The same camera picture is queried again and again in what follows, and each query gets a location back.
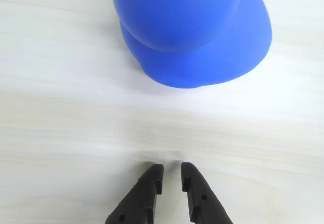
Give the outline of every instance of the table surface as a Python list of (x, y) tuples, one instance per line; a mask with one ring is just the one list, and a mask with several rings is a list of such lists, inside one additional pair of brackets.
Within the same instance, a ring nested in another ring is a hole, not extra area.
[(324, 223), (324, 0), (265, 3), (256, 69), (176, 89), (141, 71), (112, 0), (0, 0), (0, 222), (103, 224), (157, 162), (155, 223), (190, 223), (190, 161), (234, 223)]

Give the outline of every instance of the white wooden table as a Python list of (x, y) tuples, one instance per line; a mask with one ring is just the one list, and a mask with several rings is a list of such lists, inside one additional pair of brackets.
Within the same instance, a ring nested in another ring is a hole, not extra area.
[(155, 223), (190, 223), (193, 162), (235, 224), (324, 223), (324, 0), (265, 0), (273, 44), (247, 75), (149, 79), (112, 0), (0, 0), (0, 223), (99, 223), (148, 166)]

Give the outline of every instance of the wood grain surface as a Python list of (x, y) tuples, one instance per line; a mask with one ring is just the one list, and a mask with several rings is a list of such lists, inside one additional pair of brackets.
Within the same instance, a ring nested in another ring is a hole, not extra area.
[(0, 223), (104, 223), (150, 162), (156, 224), (190, 223), (181, 161), (235, 224), (324, 223), (324, 0), (265, 0), (268, 56), (236, 80), (148, 78), (112, 0), (0, 0)]

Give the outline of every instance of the screw hole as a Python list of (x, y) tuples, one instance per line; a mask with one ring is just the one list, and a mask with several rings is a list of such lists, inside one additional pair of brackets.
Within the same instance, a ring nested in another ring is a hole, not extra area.
[(120, 215), (120, 217), (119, 217), (119, 222), (123, 222), (124, 220), (125, 220), (125, 215)]

